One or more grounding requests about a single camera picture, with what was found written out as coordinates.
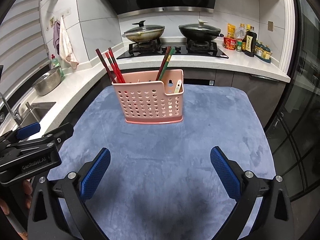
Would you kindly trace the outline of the person left hand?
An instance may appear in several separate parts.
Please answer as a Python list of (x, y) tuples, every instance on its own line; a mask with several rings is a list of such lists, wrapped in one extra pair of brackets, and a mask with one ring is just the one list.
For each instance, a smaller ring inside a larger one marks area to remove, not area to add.
[(29, 179), (11, 186), (1, 185), (1, 209), (23, 239), (27, 239), (28, 235), (28, 216), (32, 194), (33, 187)]

